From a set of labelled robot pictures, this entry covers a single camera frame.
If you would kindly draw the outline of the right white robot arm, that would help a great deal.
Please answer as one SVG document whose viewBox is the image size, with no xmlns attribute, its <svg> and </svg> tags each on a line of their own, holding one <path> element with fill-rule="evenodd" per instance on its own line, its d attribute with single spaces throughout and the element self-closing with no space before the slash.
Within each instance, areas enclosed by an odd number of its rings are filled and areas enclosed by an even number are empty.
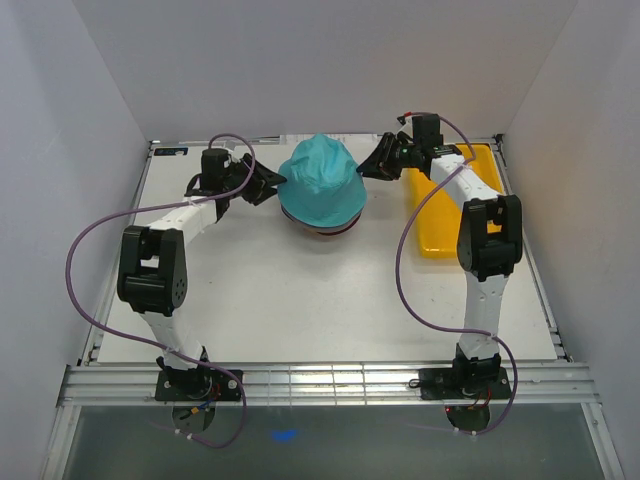
<svg viewBox="0 0 640 480">
<path fill-rule="evenodd" d="M 400 129 L 382 136 L 358 167 L 365 178 L 393 181 L 415 169 L 434 182 L 420 201 L 424 208 L 444 192 L 461 213 L 456 255 L 466 277 L 464 324 L 452 362 L 451 382 L 464 397 L 474 397 L 499 377 L 504 343 L 498 337 L 502 297 L 523 255 L 522 205 L 515 195 L 499 193 L 472 169 L 475 152 L 463 154 L 445 142 L 446 119 L 438 114 L 408 112 Z"/>
</svg>

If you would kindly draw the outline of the dark red bucket hat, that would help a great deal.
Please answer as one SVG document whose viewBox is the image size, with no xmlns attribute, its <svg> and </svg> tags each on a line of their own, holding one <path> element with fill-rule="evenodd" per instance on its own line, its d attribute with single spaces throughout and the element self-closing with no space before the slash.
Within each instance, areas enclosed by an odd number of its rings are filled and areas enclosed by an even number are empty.
<svg viewBox="0 0 640 480">
<path fill-rule="evenodd" d="M 285 215 L 286 218 L 288 218 L 291 222 L 293 222 L 294 224 L 298 225 L 299 227 L 311 232 L 311 233 L 315 233 L 318 235 L 322 235 L 322 236 L 336 236 L 336 235 L 341 235 L 347 231 L 349 231 L 351 228 L 353 228 L 358 221 L 361 218 L 361 212 L 359 212 L 357 215 L 355 215 L 353 218 L 351 218 L 348 222 L 342 224 L 342 225 L 338 225 L 338 226 L 333 226 L 333 227 L 318 227 L 318 226 L 313 226 L 307 223 L 302 222 L 301 220 L 295 218 L 294 216 L 292 216 L 289 212 L 287 212 L 284 208 L 282 208 L 282 213 Z"/>
</svg>

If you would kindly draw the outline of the teal hat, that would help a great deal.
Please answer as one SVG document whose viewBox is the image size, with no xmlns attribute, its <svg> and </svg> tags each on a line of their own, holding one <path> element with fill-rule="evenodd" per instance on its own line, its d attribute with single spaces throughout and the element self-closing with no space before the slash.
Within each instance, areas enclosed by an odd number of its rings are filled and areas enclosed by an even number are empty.
<svg viewBox="0 0 640 480">
<path fill-rule="evenodd" d="M 367 191 L 358 165 L 345 145 L 324 134 L 300 142 L 278 174 L 281 207 L 312 227 L 334 228 L 364 209 Z"/>
</svg>

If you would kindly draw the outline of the grey cap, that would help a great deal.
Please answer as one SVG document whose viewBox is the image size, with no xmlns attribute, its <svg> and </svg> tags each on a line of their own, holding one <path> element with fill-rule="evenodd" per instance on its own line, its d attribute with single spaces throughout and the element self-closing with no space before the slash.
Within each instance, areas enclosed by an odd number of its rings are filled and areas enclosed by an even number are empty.
<svg viewBox="0 0 640 480">
<path fill-rule="evenodd" d="M 342 233 L 345 233 L 346 231 L 348 231 L 349 229 L 351 229 L 352 227 L 354 227 L 357 222 L 360 220 L 361 215 L 358 214 L 356 216 L 354 216 L 353 218 L 351 218 L 348 222 L 338 225 L 338 226 L 333 226 L 333 227 L 319 227 L 319 226 L 313 226 L 310 224 L 306 224 L 304 222 L 301 223 L 302 227 L 308 231 L 318 231 L 318 232 L 328 232 L 328 233 L 335 233 L 336 235 L 340 235 Z"/>
</svg>

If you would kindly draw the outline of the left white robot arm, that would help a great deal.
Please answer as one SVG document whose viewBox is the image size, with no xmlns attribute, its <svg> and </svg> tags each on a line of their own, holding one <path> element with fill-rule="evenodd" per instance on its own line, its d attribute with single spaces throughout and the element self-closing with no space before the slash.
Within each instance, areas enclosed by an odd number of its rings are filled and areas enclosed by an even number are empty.
<svg viewBox="0 0 640 480">
<path fill-rule="evenodd" d="M 201 154 L 201 171 L 187 184 L 186 204 L 147 226 L 129 226 L 122 235 L 116 285 L 119 299 L 149 325 L 161 345 L 157 363 L 169 385 L 190 399 L 212 387 L 206 348 L 178 314 L 188 292 L 186 246 L 222 219 L 240 197 L 258 206 L 277 193 L 286 178 L 249 153 L 235 157 L 226 148 Z"/>
</svg>

